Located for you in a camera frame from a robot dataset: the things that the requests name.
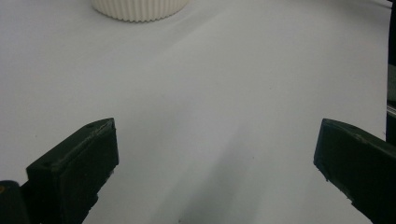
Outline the cream ribbed round container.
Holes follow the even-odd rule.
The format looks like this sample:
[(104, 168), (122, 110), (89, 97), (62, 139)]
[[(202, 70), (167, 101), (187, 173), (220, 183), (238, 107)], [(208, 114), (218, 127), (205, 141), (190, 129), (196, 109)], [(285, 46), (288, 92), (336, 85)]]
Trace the cream ribbed round container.
[(178, 13), (190, 0), (90, 0), (98, 12), (119, 21), (157, 21)]

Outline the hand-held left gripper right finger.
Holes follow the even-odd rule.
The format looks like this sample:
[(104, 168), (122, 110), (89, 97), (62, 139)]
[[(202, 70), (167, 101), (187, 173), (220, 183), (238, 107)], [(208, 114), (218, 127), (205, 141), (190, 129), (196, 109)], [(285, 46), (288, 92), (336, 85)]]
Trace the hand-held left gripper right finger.
[(314, 164), (373, 224), (396, 224), (396, 147), (353, 125), (321, 122)]

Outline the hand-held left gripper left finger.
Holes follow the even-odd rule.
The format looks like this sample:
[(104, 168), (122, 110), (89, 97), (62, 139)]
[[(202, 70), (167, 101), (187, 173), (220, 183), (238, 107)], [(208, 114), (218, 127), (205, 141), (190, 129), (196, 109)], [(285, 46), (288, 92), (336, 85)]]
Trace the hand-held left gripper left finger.
[(32, 224), (82, 224), (118, 164), (113, 118), (68, 136), (26, 168), (22, 192)]

